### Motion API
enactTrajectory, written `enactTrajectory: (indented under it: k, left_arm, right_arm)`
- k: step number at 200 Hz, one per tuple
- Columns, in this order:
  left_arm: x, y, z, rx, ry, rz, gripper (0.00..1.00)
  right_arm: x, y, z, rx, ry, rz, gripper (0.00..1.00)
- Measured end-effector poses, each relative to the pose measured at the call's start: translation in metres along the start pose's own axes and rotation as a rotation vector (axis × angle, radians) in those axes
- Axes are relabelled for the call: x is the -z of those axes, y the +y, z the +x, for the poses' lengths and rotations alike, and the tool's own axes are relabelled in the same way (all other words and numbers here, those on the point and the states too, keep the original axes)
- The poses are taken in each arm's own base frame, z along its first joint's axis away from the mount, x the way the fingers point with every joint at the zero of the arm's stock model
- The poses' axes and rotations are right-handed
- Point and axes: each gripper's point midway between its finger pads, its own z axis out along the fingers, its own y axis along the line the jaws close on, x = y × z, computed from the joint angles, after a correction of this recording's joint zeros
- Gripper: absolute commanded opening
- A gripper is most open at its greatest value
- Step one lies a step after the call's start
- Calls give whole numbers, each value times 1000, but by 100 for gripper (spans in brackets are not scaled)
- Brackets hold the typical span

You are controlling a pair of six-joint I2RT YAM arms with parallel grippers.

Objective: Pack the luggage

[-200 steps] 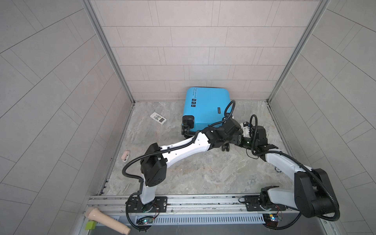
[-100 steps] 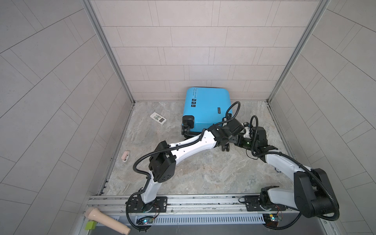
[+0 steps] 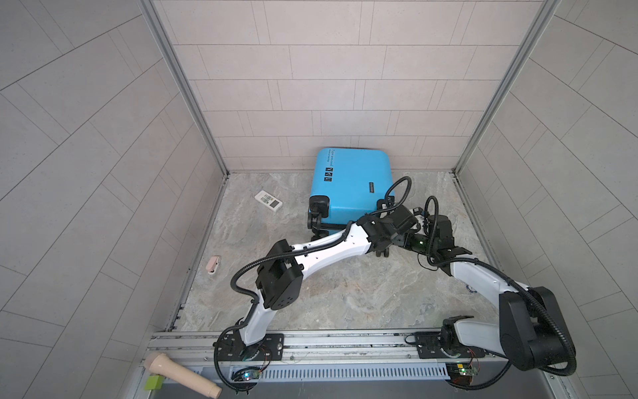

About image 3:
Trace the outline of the blue suitcase with black lining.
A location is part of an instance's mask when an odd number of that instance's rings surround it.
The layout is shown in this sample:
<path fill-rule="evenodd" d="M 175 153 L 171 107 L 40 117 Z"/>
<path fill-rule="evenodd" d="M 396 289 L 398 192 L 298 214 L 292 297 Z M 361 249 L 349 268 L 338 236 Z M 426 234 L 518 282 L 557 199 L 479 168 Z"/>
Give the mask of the blue suitcase with black lining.
<path fill-rule="evenodd" d="M 345 229 L 350 221 L 390 206 L 395 193 L 390 157 L 383 151 L 324 148 L 317 154 L 307 227 L 314 240 Z"/>

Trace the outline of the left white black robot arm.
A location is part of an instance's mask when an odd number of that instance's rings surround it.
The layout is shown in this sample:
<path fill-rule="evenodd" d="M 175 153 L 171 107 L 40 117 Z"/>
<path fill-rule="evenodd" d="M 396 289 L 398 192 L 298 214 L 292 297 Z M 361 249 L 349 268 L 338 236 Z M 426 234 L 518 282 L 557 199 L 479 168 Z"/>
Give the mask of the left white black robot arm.
<path fill-rule="evenodd" d="M 380 217 L 378 212 L 349 221 L 344 229 L 306 244 L 278 241 L 262 259 L 239 269 L 231 289 L 247 295 L 251 308 L 239 323 L 225 329 L 215 344 L 215 358 L 246 361 L 261 352 L 267 329 L 277 311 L 296 301 L 302 283 L 315 272 L 344 259 L 369 253 L 385 254 L 390 246 L 422 250 L 427 236 L 423 220 L 401 205 Z"/>

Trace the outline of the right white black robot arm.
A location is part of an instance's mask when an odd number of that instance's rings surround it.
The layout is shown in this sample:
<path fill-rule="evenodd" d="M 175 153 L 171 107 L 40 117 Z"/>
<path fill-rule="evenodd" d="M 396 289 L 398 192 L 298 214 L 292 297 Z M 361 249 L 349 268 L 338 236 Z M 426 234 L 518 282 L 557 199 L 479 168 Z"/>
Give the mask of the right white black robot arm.
<path fill-rule="evenodd" d="M 479 347 L 506 358 L 521 371 L 539 369 L 567 377 L 578 367 L 577 350 L 558 301 L 545 287 L 528 287 L 475 259 L 455 244 L 450 220 L 417 209 L 422 226 L 405 239 L 405 248 L 426 257 L 431 271 L 442 271 L 470 286 L 498 310 L 498 322 L 470 316 L 445 319 L 440 342 L 450 351 Z"/>

